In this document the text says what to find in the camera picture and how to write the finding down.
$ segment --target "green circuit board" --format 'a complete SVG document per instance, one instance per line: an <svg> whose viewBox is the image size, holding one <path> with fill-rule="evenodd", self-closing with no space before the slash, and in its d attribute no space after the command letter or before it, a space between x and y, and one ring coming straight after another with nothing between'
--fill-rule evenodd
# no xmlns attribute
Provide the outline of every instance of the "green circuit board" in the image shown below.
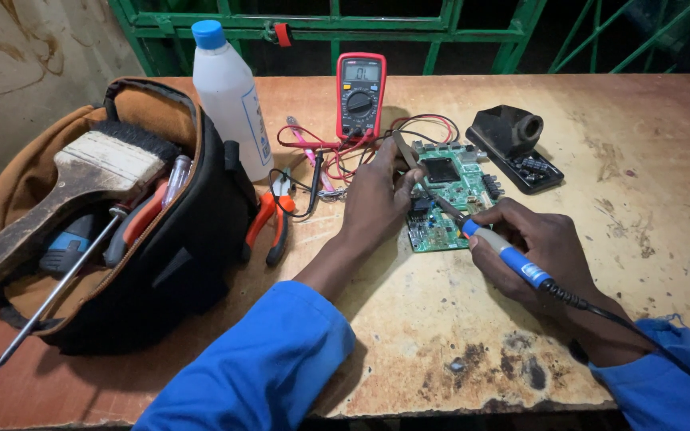
<svg viewBox="0 0 690 431"><path fill-rule="evenodd" d="M484 184L480 155L472 146L421 144L414 142L420 162L425 164L431 192L457 210L475 213L493 206L492 186ZM454 221L417 184L412 191L412 209L406 216L408 237L416 253L466 249L468 240L459 238Z"/></svg>

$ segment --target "paintbrush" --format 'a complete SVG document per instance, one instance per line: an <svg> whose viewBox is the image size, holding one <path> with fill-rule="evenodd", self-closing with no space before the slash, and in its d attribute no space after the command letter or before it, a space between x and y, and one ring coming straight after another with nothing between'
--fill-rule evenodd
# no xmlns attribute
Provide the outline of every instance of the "paintbrush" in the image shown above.
<svg viewBox="0 0 690 431"><path fill-rule="evenodd" d="M178 154L173 143L138 126L96 123L55 154L53 190L0 231L0 281L32 257L45 236L73 211L101 200L134 198Z"/></svg>

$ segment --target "blue sleeve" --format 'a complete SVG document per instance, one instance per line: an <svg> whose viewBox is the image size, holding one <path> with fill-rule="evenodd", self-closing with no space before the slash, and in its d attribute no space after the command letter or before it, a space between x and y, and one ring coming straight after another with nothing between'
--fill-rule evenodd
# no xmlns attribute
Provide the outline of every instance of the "blue sleeve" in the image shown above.
<svg viewBox="0 0 690 431"><path fill-rule="evenodd" d="M316 291L277 283L164 387L133 429L296 429L355 340Z"/></svg>
<svg viewBox="0 0 690 431"><path fill-rule="evenodd" d="M641 319L638 327L690 367L690 329L665 319ZM690 430L690 377L657 353L618 367L590 364L636 431Z"/></svg>

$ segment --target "black tool bag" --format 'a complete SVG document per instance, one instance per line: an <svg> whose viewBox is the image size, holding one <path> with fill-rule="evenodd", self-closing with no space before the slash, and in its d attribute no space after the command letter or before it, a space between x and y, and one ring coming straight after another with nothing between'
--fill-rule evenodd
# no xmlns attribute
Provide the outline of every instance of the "black tool bag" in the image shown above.
<svg viewBox="0 0 690 431"><path fill-rule="evenodd" d="M223 273L240 258L257 198L238 161L238 144L222 142L197 100L190 78L120 78L110 84L102 107L83 107L55 123L0 176L2 230L54 187L54 153L97 121L137 124L193 159L185 186L120 264L109 269L94 259L42 317L34 335L63 354L145 348L225 297ZM2 319L15 328L25 325L58 283L36 269L36 260L0 283Z"/></svg>

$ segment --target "blue soldering iron handle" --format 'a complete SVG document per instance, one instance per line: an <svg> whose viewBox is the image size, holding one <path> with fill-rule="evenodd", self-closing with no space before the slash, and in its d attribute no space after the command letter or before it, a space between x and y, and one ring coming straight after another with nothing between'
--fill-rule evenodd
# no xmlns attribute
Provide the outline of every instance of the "blue soldering iron handle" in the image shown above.
<svg viewBox="0 0 690 431"><path fill-rule="evenodd" d="M465 238L470 238L473 235L478 235L485 239L486 242L497 252L502 261L510 269L520 275L523 280L535 289L539 289L540 285L551 276L542 271L542 269L532 263L520 251L516 250L509 242L505 241L497 232L490 229L483 229L481 226L475 224L475 221L467 219L460 229Z"/></svg>

